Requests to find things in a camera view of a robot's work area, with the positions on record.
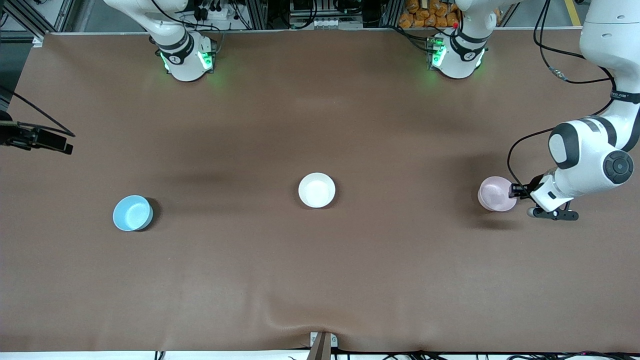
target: yellow tape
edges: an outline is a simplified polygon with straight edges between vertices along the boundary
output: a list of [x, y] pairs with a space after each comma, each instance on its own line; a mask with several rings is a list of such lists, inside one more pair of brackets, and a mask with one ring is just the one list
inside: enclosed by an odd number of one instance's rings
[[569, 12], [569, 18], [571, 18], [571, 24], [573, 26], [581, 26], [580, 18], [578, 18], [578, 12], [575, 11], [575, 4], [573, 0], [564, 0], [566, 5], [566, 11]]

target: blue bowl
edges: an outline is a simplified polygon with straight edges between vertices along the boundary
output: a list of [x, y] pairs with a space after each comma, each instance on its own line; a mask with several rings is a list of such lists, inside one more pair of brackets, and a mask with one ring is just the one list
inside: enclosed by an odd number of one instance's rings
[[149, 201], [140, 195], [127, 196], [113, 209], [113, 223], [122, 231], [142, 230], [153, 217], [154, 210]]

